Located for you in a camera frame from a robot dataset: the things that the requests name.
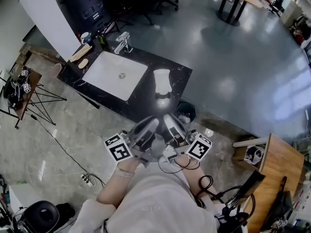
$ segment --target wristband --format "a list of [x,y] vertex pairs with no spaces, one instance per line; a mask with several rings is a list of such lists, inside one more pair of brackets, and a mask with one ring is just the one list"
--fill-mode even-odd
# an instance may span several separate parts
[[126,178],[132,178],[132,177],[134,176],[134,174],[135,174],[134,172],[133,172],[133,173],[130,173],[130,172],[127,172],[127,171],[122,170],[121,168],[119,168],[119,164],[117,164],[115,173],[116,173],[118,176],[126,177]]

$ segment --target person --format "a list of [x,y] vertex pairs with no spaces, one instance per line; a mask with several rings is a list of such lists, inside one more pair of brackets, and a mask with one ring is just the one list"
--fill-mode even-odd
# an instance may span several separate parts
[[[199,163],[187,155],[172,164],[160,158],[147,168],[136,158],[119,162],[97,199],[84,202],[69,233],[217,233],[214,216],[224,204],[200,192],[202,176]],[[201,184],[207,187],[209,179]],[[213,186],[208,190],[217,193]]]

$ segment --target marble floor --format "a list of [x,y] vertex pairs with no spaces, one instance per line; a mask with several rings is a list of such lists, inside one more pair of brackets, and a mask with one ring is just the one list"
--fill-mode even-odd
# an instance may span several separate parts
[[[115,165],[103,141],[122,129],[130,130],[133,122],[104,107],[94,108],[70,87],[50,78],[48,70],[52,64],[41,57],[32,55],[26,66],[42,74],[40,82],[45,89],[68,99],[47,104],[47,111],[56,126],[40,120],[42,124],[76,161],[107,182]],[[26,181],[43,199],[54,204],[69,202],[77,209],[86,199],[95,198],[101,185],[88,187],[82,181],[76,174],[82,170],[39,122],[25,115],[19,130],[14,129],[15,123],[15,119],[0,114],[0,173],[8,183]],[[205,131],[199,121],[188,127],[202,133]],[[203,160],[202,167],[206,174],[214,178],[216,189],[222,191],[243,184],[251,172],[232,163],[233,140],[217,132],[210,139],[213,147]],[[40,181],[39,170],[43,161],[46,166]]]
[[265,8],[248,3],[233,27],[216,16],[220,4],[179,0],[178,11],[164,4],[163,15],[150,13],[154,26],[136,16],[123,30],[134,47],[193,69],[183,99],[256,136],[274,133],[291,144],[305,135],[311,105],[302,49]]

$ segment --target sink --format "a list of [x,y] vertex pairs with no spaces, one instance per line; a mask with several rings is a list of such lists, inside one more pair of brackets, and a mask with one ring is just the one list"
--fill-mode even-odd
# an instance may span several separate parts
[[147,66],[109,52],[102,52],[84,77],[84,81],[127,101]]

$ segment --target hand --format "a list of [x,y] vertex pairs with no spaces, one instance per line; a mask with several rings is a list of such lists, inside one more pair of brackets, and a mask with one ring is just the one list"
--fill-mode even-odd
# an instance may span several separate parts
[[129,172],[129,173],[134,173],[137,166],[140,164],[139,160],[137,158],[130,158],[125,161],[121,161],[118,163],[119,169]]

